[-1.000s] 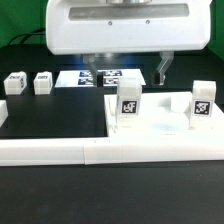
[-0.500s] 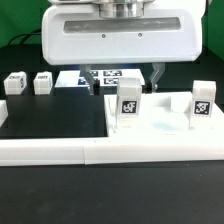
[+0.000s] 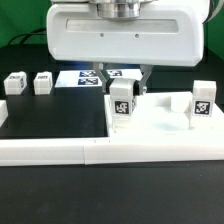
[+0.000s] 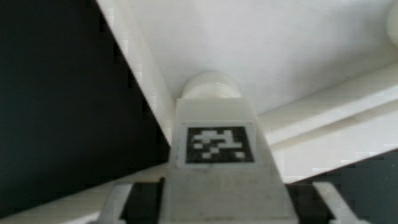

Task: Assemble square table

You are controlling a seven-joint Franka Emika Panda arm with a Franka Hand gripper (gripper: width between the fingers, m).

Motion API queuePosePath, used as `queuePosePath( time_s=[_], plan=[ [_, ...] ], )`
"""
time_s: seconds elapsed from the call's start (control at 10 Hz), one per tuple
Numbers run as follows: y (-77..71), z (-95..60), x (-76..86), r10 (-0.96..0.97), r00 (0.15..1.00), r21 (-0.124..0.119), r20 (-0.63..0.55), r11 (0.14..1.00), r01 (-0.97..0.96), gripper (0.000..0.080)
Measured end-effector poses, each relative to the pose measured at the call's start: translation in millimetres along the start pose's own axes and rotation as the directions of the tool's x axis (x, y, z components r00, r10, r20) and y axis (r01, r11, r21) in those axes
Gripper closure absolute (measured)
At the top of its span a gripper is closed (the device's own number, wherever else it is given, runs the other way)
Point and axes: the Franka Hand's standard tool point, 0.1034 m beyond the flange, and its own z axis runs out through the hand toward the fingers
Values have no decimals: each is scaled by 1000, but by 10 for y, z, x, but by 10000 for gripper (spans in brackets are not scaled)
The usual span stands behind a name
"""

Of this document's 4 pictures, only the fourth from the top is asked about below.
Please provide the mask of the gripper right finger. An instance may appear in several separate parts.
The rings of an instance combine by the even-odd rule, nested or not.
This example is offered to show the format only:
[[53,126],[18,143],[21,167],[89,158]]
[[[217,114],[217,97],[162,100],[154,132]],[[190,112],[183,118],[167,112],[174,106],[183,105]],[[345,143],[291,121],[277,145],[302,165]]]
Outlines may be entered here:
[[286,185],[298,224],[371,224],[353,213],[330,182]]

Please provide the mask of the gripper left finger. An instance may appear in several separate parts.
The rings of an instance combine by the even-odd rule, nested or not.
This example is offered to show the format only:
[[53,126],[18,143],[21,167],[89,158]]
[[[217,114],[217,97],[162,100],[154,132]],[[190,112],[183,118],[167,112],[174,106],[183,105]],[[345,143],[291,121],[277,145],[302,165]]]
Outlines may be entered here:
[[96,224],[158,224],[165,179],[115,184]]

